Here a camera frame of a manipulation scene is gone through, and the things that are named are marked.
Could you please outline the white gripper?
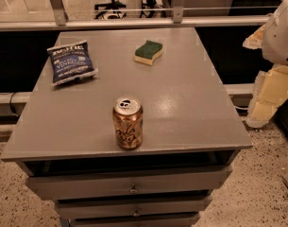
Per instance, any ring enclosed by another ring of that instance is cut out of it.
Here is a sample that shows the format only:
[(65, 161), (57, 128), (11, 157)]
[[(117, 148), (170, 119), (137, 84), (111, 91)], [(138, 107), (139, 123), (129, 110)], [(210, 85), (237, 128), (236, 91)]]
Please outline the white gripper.
[(254, 82), (246, 123), (261, 128), (288, 99), (288, 0), (283, 0), (266, 24), (244, 40), (243, 47), (262, 49), (266, 60), (279, 63), (268, 72), (260, 71)]

